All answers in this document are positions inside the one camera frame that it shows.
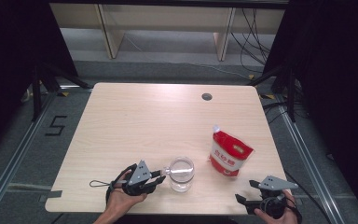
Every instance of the metal bracket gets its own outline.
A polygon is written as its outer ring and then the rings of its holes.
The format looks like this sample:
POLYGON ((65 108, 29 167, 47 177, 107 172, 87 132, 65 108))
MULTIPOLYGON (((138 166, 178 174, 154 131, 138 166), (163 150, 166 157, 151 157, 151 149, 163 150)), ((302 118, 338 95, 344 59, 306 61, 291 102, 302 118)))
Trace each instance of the metal bracket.
POLYGON ((260 189, 281 190, 281 189, 297 189, 298 184, 282 180, 273 175, 268 175, 259 185, 260 189))
POLYGON ((133 175, 130 179, 129 185, 134 185, 142 181, 150 179, 152 175, 150 174, 149 169, 146 166, 145 161, 140 161, 136 170, 133 172, 133 175))

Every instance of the metal frame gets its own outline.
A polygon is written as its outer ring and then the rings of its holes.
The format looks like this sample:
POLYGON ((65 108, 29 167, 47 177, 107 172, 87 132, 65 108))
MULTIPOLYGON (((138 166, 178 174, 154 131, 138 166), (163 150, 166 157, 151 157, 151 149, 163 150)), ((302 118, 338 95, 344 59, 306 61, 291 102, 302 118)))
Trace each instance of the metal frame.
MULTIPOLYGON (((284 102, 283 97, 280 94, 276 95, 276 98, 279 103, 284 102)), ((283 106, 280 106, 279 109, 282 113, 286 127, 296 144, 300 158, 303 161, 308 174, 310 175, 310 180, 312 181, 313 187, 315 187, 316 192, 318 193, 324 206, 324 210, 330 218, 330 221, 337 224, 345 223, 343 216, 339 212, 336 200, 333 198, 330 190, 326 186, 324 179, 322 178, 321 173, 313 161, 313 158, 310 155, 307 145, 305 144, 296 124, 292 122, 290 117, 285 113, 283 106)))
POLYGON ((55 92, 48 94, 46 101, 43 103, 42 106, 43 110, 41 111, 39 117, 35 121, 32 121, 26 134, 22 138, 19 146, 17 147, 12 158, 10 159, 10 162, 7 164, 5 171, 2 173, 0 177, 0 202, 5 195, 5 192, 7 190, 10 181, 13 179, 17 170, 19 169, 21 162, 28 151, 28 148, 33 143, 37 130, 39 129, 40 124, 43 122, 45 118, 46 111, 48 110, 49 106, 51 105, 55 97, 56 97, 55 92))
POLYGON ((285 9, 289 0, 49 0, 50 3, 285 9))

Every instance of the black curtain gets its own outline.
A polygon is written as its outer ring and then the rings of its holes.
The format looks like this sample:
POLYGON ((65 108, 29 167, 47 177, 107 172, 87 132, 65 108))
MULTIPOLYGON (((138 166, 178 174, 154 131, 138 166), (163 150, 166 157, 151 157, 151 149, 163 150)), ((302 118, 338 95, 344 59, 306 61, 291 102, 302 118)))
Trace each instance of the black curtain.
POLYGON ((317 15, 312 15, 315 5, 294 2, 284 14, 265 71, 302 50, 293 49, 293 41, 314 16, 312 35, 303 42, 310 47, 299 54, 295 75, 312 120, 358 199, 358 1, 324 0, 317 15))
POLYGON ((41 63, 77 76, 48 2, 0 0, 0 135, 41 63))

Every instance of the aluminum rail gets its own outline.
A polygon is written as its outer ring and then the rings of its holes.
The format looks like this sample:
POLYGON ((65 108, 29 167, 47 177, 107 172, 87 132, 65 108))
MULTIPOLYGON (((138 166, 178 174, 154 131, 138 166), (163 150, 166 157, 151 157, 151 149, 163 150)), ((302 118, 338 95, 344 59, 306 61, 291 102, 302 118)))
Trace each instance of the aluminum rail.
MULTIPOLYGON (((277 101, 279 103, 284 102, 282 96, 276 95, 277 101)), ((316 192, 318 193, 322 204, 324 206, 324 210, 328 215, 331 223, 335 224, 344 224, 345 221, 339 212, 337 207, 336 200, 333 198, 333 195, 330 193, 330 190, 326 186, 324 179, 322 178, 321 173, 319 172, 315 162, 313 161, 312 156, 305 144, 300 131, 298 130, 295 123, 289 118, 287 113, 284 113, 285 110, 283 106, 280 106, 280 111, 283 115, 283 120, 286 123, 286 127, 289 130, 289 133, 292 135, 293 140, 295 141, 296 148, 298 153, 303 161, 305 168, 310 175, 310 180, 312 181, 313 187, 315 187, 316 192)))
POLYGON ((32 144, 34 137, 37 133, 37 130, 40 127, 40 124, 44 120, 46 116, 46 111, 48 107, 51 105, 53 100, 55 99, 56 93, 49 93, 45 102, 43 103, 43 110, 39 117, 33 121, 28 128, 26 134, 23 136, 19 146, 17 147, 16 151, 14 152, 13 156, 10 159, 10 162, 7 164, 5 171, 0 176, 0 202, 5 195, 7 187, 10 181, 13 179, 14 175, 16 174, 17 170, 19 169, 22 160, 24 159, 28 148, 32 144))

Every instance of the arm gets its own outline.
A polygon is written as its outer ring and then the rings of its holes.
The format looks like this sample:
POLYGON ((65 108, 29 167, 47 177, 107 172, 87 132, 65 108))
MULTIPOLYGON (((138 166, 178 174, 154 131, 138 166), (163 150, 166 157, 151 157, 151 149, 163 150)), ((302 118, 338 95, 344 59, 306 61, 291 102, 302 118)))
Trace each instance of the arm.
POLYGON ((135 204, 143 202, 147 194, 130 196, 122 189, 115 189, 110 193, 109 201, 103 213, 94 224, 114 223, 124 216, 135 204))

